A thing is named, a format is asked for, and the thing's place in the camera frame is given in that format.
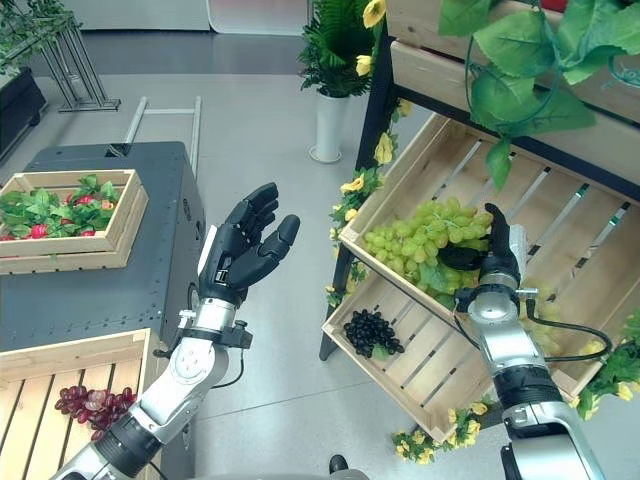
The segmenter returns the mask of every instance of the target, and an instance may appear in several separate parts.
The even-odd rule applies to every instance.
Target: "black cable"
[[[234,380],[231,380],[230,382],[222,383],[220,385],[214,385],[213,387],[211,387],[211,390],[216,388],[229,387],[242,378],[242,375],[244,374],[244,349],[242,349],[240,352],[241,352],[240,353],[240,373],[238,374],[238,376]]]
[[[153,467],[153,469],[156,472],[158,472],[158,475],[160,475],[160,478],[162,478],[162,480],[169,480],[169,478],[167,478],[167,476],[164,473],[162,473],[162,470],[160,470],[155,463],[149,462],[149,465],[151,465]]]
[[[566,357],[545,357],[545,361],[547,362],[579,362],[583,360],[591,360],[594,358],[600,358],[603,355],[607,355],[613,349],[613,343],[611,339],[601,332],[600,330],[596,330],[595,328],[585,327],[584,325],[575,325],[573,323],[562,323],[562,322],[552,322],[550,320],[542,320],[541,318],[537,318],[535,316],[536,310],[536,301],[533,298],[529,298],[525,301],[527,305],[527,317],[532,322],[539,323],[540,325],[547,325],[549,327],[557,327],[557,328],[566,328],[568,330],[578,330],[580,332],[590,333],[591,335],[595,335],[600,338],[604,342],[604,348],[599,352],[590,353],[588,355],[569,355]]]

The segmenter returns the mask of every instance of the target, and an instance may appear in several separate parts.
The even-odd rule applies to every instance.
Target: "white flower pot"
[[[349,97],[333,98],[318,92],[316,145],[309,150],[314,160],[333,163],[342,157],[340,144],[348,103]]]

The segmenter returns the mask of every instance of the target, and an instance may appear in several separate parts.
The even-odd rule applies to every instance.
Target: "wooden crate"
[[[423,47],[432,52],[443,53],[464,60],[469,45],[469,37],[438,35],[440,1],[437,0],[388,0],[387,25],[389,35],[396,37],[407,46]],[[491,21],[518,11],[530,10],[524,2],[505,0],[491,11]],[[557,26],[562,14],[545,10],[549,22]],[[474,48],[471,59],[476,63],[486,63],[487,59],[479,48]],[[620,61],[627,68],[640,68],[640,56],[623,56]],[[640,122],[640,90],[612,82],[613,77],[603,67],[588,80],[572,87],[582,100],[616,115]],[[552,78],[543,78],[541,85],[549,87]]]
[[[14,191],[31,192],[40,188],[58,195],[63,201],[81,184],[80,178],[95,173],[98,183],[111,181],[120,193],[113,216],[104,231],[93,237],[41,238],[36,240],[13,240],[0,242],[0,257],[50,255],[58,253],[113,252],[118,248],[127,222],[131,219],[131,208],[139,190],[144,190],[135,170],[85,170],[63,172],[17,173],[0,190],[0,196]],[[0,232],[6,226],[0,224]]]
[[[50,478],[93,433],[53,408],[60,389],[141,392],[165,368],[152,354],[159,347],[155,333],[143,329],[0,353],[0,478]],[[147,467],[138,478],[157,477]]]
[[[433,115],[390,169],[385,185],[342,230],[340,240],[384,278],[450,322],[451,312],[364,250],[364,234],[395,218],[411,217],[419,203],[437,192],[438,198],[455,196],[463,205],[491,201],[506,212],[509,223],[524,225],[532,246],[526,276],[558,289],[555,301],[563,319],[603,330],[618,341],[626,316],[640,305],[640,257],[635,254],[640,208],[518,148],[513,150],[509,179],[496,194],[484,165],[494,141]],[[565,355],[575,354],[592,338],[559,332],[563,333],[557,341]],[[559,363],[553,365],[552,375],[565,396],[573,398],[599,366]]]
[[[144,188],[138,188],[128,211],[128,216],[120,217],[122,219],[123,230],[119,235],[118,243],[114,251],[4,257],[0,258],[0,275],[125,267],[129,260],[129,254],[131,253],[131,248],[138,233],[138,227],[142,221],[148,200],[149,198]],[[87,237],[86,240],[92,240],[93,238],[94,237]],[[64,238],[50,240],[64,241],[80,239]],[[40,241],[41,240],[24,240],[24,242]]]
[[[530,7],[524,3],[503,1],[494,9],[493,15],[494,18],[502,17],[527,8]],[[547,14],[556,23],[559,21],[560,14]],[[410,90],[469,111],[464,87],[464,63],[451,59],[465,58],[468,38],[438,35],[439,15],[438,1],[388,2],[390,35],[398,38],[391,45],[394,81]],[[473,60],[486,61],[478,49],[474,49]],[[622,61],[628,68],[640,68],[640,56],[625,57]],[[618,82],[603,89],[611,80],[605,68],[573,90],[588,104],[640,122],[640,89]],[[550,82],[541,83],[548,86]],[[640,164],[632,160],[637,156],[640,129],[597,111],[595,117],[596,124],[593,127],[546,133],[534,138],[640,184]]]
[[[405,348],[386,361],[357,355],[343,326],[354,310],[380,311]],[[491,385],[480,353],[436,315],[371,272],[324,331],[435,440],[455,429],[447,409],[467,407]]]

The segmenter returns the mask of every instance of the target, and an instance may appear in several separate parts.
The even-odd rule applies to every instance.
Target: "gray floor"
[[[366,99],[351,102],[344,158],[334,165],[311,161],[314,95],[300,92],[291,75],[108,75],[108,91],[122,98],[118,113],[56,113],[60,98],[41,79],[51,102],[42,123],[0,168],[0,182],[21,170],[37,151],[51,145],[121,141],[138,99],[152,108],[185,107],[203,98],[198,184],[209,222],[219,222],[237,200],[261,183],[275,180],[280,215],[302,218],[295,247],[283,264],[253,287],[239,317],[249,322],[254,344],[242,381],[212,392],[195,425],[199,475],[222,473],[323,474],[328,458],[343,453],[372,479],[502,478],[502,427],[483,431],[473,448],[439,456],[431,466],[402,462],[390,434],[412,420],[342,352],[318,360],[320,324],[333,259],[328,241],[330,206],[350,177]],[[400,126],[401,143],[427,112]],[[190,117],[145,118],[136,140],[189,143]],[[228,378],[237,373],[231,362]],[[585,424],[608,478],[640,477],[635,432],[640,401],[603,402]]]

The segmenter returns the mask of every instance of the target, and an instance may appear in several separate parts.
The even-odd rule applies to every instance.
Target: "grape bunch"
[[[442,303],[451,300],[456,289],[473,286],[477,272],[447,267],[438,259],[439,250],[452,244],[486,251],[488,241],[484,237],[492,220],[488,212],[461,207],[455,197],[444,202],[430,200],[419,205],[412,218],[378,225],[367,232],[365,249]]]
[[[344,324],[344,331],[358,355],[371,358],[376,347],[389,355],[404,353],[404,347],[395,338],[393,328],[380,312],[371,313],[366,309],[353,312],[351,322]]]
[[[78,423],[89,422],[95,430],[91,440],[102,438],[104,431],[116,422],[136,401],[137,395],[130,387],[122,393],[113,394],[109,390],[87,390],[84,385],[63,388],[55,409],[69,414]]]

